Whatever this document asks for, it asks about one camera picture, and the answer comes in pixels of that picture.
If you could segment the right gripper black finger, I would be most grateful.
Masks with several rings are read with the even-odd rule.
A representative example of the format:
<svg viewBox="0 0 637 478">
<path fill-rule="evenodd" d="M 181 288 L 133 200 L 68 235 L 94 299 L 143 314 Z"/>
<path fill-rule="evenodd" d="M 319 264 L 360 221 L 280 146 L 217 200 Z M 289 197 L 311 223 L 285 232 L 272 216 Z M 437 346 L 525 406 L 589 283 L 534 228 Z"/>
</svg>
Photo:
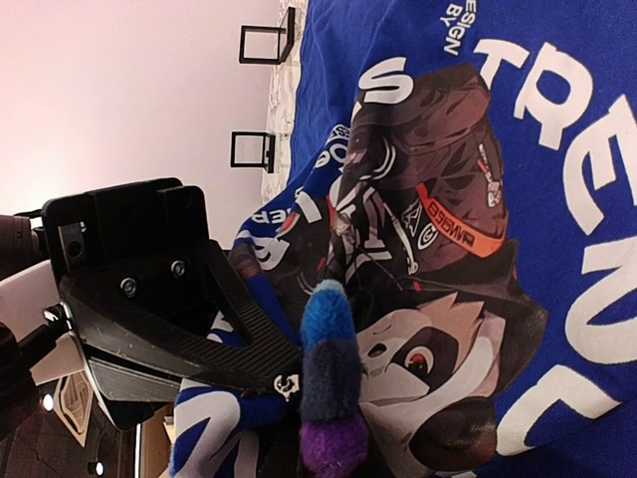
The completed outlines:
<svg viewBox="0 0 637 478">
<path fill-rule="evenodd" d="M 261 465 L 258 478 L 299 478 L 304 476 L 300 452 L 301 421 L 291 412 L 277 427 L 275 440 Z"/>
</svg>

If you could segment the blue printed t-shirt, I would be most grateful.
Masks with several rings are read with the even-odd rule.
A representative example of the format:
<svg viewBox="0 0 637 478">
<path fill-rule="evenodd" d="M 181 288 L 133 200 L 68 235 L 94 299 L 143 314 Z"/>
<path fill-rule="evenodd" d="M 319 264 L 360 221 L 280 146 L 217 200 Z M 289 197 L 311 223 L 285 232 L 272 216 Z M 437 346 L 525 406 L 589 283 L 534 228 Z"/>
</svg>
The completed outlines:
<svg viewBox="0 0 637 478">
<path fill-rule="evenodd" d="M 303 350 L 342 283 L 349 477 L 636 473 L 636 5 L 313 1 L 287 187 L 230 259 Z M 191 379 L 173 477 L 257 477 L 300 391 Z"/>
</svg>

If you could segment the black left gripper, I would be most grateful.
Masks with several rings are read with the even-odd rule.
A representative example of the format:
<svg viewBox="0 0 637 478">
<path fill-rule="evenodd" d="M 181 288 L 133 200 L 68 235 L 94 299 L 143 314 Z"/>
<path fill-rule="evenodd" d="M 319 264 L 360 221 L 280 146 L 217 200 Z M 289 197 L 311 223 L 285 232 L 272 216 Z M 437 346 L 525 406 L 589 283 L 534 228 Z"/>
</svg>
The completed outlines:
<svg viewBox="0 0 637 478">
<path fill-rule="evenodd" d="M 302 353 L 208 229 L 205 196 L 169 177 L 48 201 L 60 299 L 104 396 L 173 396 L 189 378 L 286 394 Z"/>
</svg>

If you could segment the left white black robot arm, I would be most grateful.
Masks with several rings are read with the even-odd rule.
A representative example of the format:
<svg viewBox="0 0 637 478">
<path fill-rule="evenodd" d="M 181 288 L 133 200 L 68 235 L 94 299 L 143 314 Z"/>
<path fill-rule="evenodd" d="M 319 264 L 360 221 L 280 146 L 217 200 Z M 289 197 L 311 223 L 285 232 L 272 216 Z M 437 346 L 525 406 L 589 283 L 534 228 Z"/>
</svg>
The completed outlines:
<svg viewBox="0 0 637 478">
<path fill-rule="evenodd" d="M 183 379 L 243 395 L 300 391 L 300 349 L 209 236 L 202 190 L 161 178 L 1 220 L 1 273 L 48 261 L 56 315 L 110 401 L 165 402 Z"/>
</svg>

